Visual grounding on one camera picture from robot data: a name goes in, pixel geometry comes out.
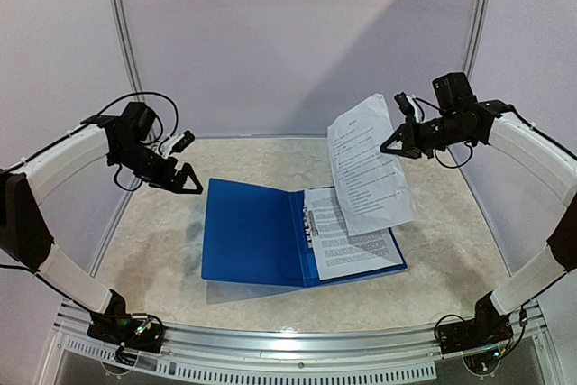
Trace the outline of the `left aluminium frame post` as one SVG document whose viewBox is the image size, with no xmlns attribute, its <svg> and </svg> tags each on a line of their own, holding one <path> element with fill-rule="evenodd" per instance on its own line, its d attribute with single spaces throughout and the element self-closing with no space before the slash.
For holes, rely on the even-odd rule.
<svg viewBox="0 0 577 385">
<path fill-rule="evenodd" d="M 146 94 L 142 86 L 137 59 L 133 48 L 133 39 L 130 33 L 128 17 L 124 0 L 110 0 L 116 35 L 124 62 L 124 68 L 137 101 L 144 101 Z"/>
</svg>

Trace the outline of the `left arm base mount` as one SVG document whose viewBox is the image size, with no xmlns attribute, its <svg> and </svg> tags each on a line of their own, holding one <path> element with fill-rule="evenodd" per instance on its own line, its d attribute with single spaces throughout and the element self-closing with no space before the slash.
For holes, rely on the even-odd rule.
<svg viewBox="0 0 577 385">
<path fill-rule="evenodd" d="M 159 354 L 166 327 L 155 315 L 126 311 L 123 296 L 110 289 L 111 298 L 104 313 L 91 313 L 87 336 L 108 344 Z"/>
</svg>

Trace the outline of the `aluminium frame post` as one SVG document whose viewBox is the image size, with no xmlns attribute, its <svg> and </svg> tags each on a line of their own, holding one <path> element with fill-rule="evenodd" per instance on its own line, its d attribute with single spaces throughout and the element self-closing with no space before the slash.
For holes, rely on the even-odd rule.
<svg viewBox="0 0 577 385">
<path fill-rule="evenodd" d="M 453 71 L 464 72 L 472 78 L 481 48 L 481 38 L 490 0 L 457 0 L 459 6 L 457 42 L 459 51 Z"/>
<path fill-rule="evenodd" d="M 124 62 L 124 68 L 137 101 L 144 101 L 146 94 L 142 86 L 137 59 L 133 48 L 133 39 L 130 33 L 128 17 L 124 0 L 110 0 L 116 35 Z"/>
</svg>

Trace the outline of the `aluminium front rail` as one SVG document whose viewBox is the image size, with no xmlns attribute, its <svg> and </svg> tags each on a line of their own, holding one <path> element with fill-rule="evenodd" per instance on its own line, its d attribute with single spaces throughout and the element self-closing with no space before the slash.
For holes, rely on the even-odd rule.
<svg viewBox="0 0 577 385">
<path fill-rule="evenodd" d="M 118 363 L 87 336 L 88 317 L 63 304 L 43 384 L 558 384 L 540 308 L 527 307 L 510 355 L 493 346 L 443 353 L 431 325 L 358 333 L 248 332 L 170 324 L 160 353 Z"/>
</svg>

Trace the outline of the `blue file folder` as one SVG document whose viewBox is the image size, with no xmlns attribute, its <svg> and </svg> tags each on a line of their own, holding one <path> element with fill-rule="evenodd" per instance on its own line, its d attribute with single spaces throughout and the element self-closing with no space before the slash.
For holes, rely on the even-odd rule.
<svg viewBox="0 0 577 385">
<path fill-rule="evenodd" d="M 210 179 L 204 280 L 313 288 L 390 273 L 322 281 L 303 226 L 304 192 Z"/>
</svg>

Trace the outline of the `metal folder clip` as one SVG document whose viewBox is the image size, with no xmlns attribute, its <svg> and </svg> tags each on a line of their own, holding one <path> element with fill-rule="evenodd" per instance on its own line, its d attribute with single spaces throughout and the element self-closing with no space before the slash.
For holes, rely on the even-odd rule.
<svg viewBox="0 0 577 385">
<path fill-rule="evenodd" d="M 319 235 L 318 229 L 316 227 L 316 220 L 314 217 L 314 212 L 309 210 L 307 206 L 303 206 L 303 226 L 305 231 L 305 236 L 307 239 L 307 246 L 313 248 L 313 239 Z"/>
</svg>

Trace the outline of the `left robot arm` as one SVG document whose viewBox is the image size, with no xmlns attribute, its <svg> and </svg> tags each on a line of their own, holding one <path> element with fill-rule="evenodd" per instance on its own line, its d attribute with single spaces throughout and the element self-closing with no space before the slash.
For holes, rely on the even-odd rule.
<svg viewBox="0 0 577 385">
<path fill-rule="evenodd" d="M 150 138 L 158 116 L 143 102 L 131 101 L 119 115 L 100 111 L 73 130 L 1 172 L 1 249 L 38 280 L 99 317 L 100 330 L 116 344 L 134 334 L 133 322 L 107 309 L 112 291 L 87 271 L 79 257 L 59 245 L 61 234 L 79 234 L 81 225 L 94 229 L 107 215 L 97 211 L 81 181 L 93 165 L 128 170 L 141 183 L 177 195 L 198 195 L 203 188 L 188 163 L 177 154 L 194 140 L 190 131 L 173 130 Z"/>
</svg>

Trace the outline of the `printed paper sheet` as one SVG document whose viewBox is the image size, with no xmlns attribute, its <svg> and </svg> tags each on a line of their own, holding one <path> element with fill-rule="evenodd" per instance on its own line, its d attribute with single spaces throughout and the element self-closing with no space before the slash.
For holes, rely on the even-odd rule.
<svg viewBox="0 0 577 385">
<path fill-rule="evenodd" d="M 369 96 L 327 128 L 334 188 L 351 236 L 418 219 L 399 157 L 380 151 L 392 134 L 381 94 Z"/>
<path fill-rule="evenodd" d="M 389 229 L 350 235 L 333 188 L 304 192 L 303 206 L 314 212 L 319 235 L 313 239 L 318 278 L 356 278 L 402 271 L 407 263 Z"/>
</svg>

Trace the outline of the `right aluminium frame post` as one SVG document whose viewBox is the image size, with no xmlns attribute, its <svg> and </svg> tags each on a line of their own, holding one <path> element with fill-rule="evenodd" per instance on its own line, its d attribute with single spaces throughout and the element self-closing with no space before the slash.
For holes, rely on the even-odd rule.
<svg viewBox="0 0 577 385">
<path fill-rule="evenodd" d="M 453 71 L 464 72 L 472 78 L 481 48 L 481 38 L 490 0 L 457 0 L 459 6 L 457 42 L 459 51 Z"/>
</svg>

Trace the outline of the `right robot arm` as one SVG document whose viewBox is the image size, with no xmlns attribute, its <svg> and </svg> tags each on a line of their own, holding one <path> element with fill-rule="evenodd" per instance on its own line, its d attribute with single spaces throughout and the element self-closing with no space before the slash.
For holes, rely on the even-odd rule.
<svg viewBox="0 0 577 385">
<path fill-rule="evenodd" d="M 432 82 L 437 117 L 424 120 L 419 104 L 400 92 L 394 100 L 405 121 L 380 146 L 380 152 L 407 159 L 434 158 L 455 144 L 478 144 L 509 157 L 546 186 L 561 202 L 564 213 L 545 246 L 503 284 L 476 301 L 471 319 L 435 325 L 435 340 L 443 353 L 496 344 L 513 336 L 510 315 L 519 313 L 525 325 L 525 306 L 576 269 L 576 156 L 533 126 L 511 104 L 498 99 L 480 101 L 463 72 Z"/>
</svg>

